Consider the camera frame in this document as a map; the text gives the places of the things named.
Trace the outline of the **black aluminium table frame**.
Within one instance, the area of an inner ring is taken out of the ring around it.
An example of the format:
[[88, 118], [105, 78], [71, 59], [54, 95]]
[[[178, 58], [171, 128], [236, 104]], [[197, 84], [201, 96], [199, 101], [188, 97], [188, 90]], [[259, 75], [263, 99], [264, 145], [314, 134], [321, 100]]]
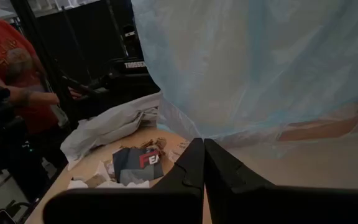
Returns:
[[27, 0], [10, 0], [10, 2], [21, 21], [26, 37], [31, 41], [37, 52], [37, 56], [45, 69], [49, 84], [51, 84], [52, 90], [57, 94], [60, 106], [68, 117], [70, 130], [73, 131], [78, 127], [75, 101], [66, 83], [63, 81], [62, 73], [56, 61], [48, 51], [34, 13]]

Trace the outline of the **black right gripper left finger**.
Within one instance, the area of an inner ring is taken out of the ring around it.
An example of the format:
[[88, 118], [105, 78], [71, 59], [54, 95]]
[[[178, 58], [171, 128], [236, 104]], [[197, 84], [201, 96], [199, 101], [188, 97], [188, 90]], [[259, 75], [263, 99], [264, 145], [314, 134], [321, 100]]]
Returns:
[[201, 224], [204, 142], [190, 142], [154, 186], [71, 189], [44, 206], [44, 224]]

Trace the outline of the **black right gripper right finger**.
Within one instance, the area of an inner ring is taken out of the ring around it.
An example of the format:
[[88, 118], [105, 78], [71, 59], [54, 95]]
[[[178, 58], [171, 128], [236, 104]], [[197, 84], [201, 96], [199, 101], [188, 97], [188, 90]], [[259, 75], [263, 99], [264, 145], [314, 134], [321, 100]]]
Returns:
[[213, 224], [358, 224], [358, 190], [275, 185], [212, 139], [204, 182]]

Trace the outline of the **translucent blue trash bag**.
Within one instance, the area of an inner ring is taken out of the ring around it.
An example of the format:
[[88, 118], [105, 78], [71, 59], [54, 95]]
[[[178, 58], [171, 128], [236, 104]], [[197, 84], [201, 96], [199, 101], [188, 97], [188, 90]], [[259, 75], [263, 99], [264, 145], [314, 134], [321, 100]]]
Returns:
[[358, 135], [358, 0], [131, 0], [157, 127], [227, 149]]

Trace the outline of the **person's forearm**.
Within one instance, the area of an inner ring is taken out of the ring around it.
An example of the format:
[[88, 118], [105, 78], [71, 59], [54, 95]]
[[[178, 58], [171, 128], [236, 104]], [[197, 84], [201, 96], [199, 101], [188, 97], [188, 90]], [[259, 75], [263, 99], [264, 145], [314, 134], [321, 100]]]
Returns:
[[25, 88], [5, 86], [10, 91], [9, 101], [14, 105], [57, 105], [60, 100], [55, 93], [31, 91]]

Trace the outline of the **person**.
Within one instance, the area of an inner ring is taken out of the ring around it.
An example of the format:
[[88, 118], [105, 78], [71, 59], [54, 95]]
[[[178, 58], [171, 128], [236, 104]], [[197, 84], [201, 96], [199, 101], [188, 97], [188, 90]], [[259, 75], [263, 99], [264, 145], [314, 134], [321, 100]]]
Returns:
[[[14, 86], [53, 93], [44, 88], [42, 79], [45, 77], [45, 69], [33, 45], [13, 26], [0, 20], [0, 87]], [[63, 136], [52, 106], [54, 105], [14, 105], [16, 114], [24, 118], [29, 140], [34, 145], [57, 143]]]

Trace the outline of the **brown cardboard piece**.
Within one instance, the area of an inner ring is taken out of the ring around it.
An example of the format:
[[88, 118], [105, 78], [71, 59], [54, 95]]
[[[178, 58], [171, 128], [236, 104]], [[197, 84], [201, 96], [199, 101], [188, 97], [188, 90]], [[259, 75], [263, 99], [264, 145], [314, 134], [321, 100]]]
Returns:
[[96, 188], [97, 186], [101, 185], [106, 181], [106, 178], [102, 176], [101, 174], [96, 174], [85, 181], [85, 184], [89, 188]]

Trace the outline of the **person's hand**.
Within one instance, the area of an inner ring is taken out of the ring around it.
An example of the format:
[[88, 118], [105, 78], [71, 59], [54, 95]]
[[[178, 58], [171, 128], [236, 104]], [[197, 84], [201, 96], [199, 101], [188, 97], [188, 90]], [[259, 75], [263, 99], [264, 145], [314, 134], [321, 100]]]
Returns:
[[75, 100], [75, 99], [78, 99], [78, 98], [81, 98], [83, 95], [81, 93], [78, 93], [76, 90], [72, 89], [72, 88], [68, 88], [69, 92], [70, 92], [70, 95], [71, 97]]

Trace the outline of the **brown paper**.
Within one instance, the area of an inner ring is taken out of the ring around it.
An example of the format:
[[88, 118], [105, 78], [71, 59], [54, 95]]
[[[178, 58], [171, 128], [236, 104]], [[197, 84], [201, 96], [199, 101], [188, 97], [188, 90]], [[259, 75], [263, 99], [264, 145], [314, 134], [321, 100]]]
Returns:
[[165, 138], [149, 139], [140, 146], [121, 146], [117, 152], [133, 154], [137, 156], [164, 156], [167, 140]]

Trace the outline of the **grey plastic shopping bag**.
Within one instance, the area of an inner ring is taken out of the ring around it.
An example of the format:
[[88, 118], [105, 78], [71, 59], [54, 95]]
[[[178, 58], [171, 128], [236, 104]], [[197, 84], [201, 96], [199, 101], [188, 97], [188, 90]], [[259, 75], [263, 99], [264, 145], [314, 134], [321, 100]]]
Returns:
[[136, 132], [142, 123], [154, 126], [160, 97], [161, 93], [143, 96], [82, 121], [60, 146], [68, 161], [67, 169], [72, 170], [91, 149]]

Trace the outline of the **dark striped snack wrapper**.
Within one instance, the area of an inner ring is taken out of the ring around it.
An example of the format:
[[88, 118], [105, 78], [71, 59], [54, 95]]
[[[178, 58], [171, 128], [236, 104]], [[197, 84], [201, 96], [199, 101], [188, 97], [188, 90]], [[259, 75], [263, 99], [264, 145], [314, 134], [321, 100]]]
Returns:
[[112, 164], [117, 182], [123, 185], [141, 184], [163, 176], [156, 149], [122, 148], [112, 155]]

